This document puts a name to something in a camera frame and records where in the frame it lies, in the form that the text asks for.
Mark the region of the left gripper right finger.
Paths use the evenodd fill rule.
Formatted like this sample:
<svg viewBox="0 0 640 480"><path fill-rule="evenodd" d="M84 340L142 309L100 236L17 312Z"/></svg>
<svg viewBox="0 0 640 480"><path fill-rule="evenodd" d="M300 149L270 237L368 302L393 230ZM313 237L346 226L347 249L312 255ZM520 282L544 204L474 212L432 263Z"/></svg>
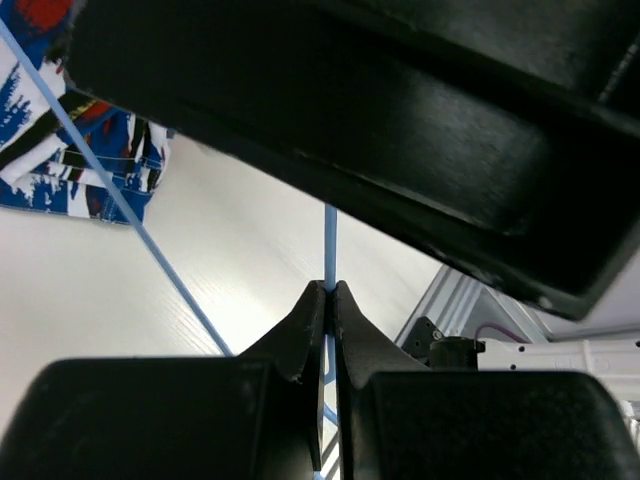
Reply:
<svg viewBox="0 0 640 480"><path fill-rule="evenodd" d="M345 479L635 479L620 409L579 372L433 371L332 296Z"/></svg>

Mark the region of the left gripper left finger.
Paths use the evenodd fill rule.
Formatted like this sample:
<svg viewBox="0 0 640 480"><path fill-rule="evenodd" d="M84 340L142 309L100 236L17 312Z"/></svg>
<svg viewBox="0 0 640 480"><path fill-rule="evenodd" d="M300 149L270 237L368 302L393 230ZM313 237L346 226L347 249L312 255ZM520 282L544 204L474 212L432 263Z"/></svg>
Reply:
<svg viewBox="0 0 640 480"><path fill-rule="evenodd" d="M233 357L65 359L1 440L5 479L310 479L321 467L325 290Z"/></svg>

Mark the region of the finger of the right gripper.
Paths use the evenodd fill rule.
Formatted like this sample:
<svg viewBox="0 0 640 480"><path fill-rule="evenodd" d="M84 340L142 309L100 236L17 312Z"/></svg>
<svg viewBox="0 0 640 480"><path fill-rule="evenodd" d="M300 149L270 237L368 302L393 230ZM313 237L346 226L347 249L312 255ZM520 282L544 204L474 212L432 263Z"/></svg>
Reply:
<svg viewBox="0 0 640 480"><path fill-rule="evenodd" d="M65 66L564 318L639 248L635 1L78 1Z"/></svg>

